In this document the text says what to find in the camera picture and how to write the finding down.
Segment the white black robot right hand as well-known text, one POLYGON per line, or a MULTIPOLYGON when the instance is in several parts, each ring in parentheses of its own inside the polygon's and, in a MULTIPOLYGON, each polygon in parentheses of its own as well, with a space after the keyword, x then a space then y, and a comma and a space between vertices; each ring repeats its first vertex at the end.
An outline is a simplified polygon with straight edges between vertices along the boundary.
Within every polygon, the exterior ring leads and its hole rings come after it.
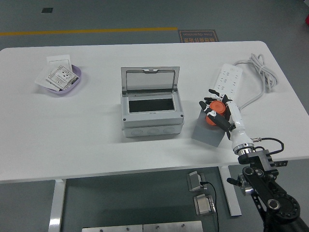
POLYGON ((235 154, 240 151, 253 151, 254 144, 252 139, 246 134, 245 126, 240 111, 234 101, 227 95, 209 89, 209 93, 217 98, 205 97, 200 101, 202 112, 205 113, 205 121, 211 126, 221 128, 230 141, 235 154))

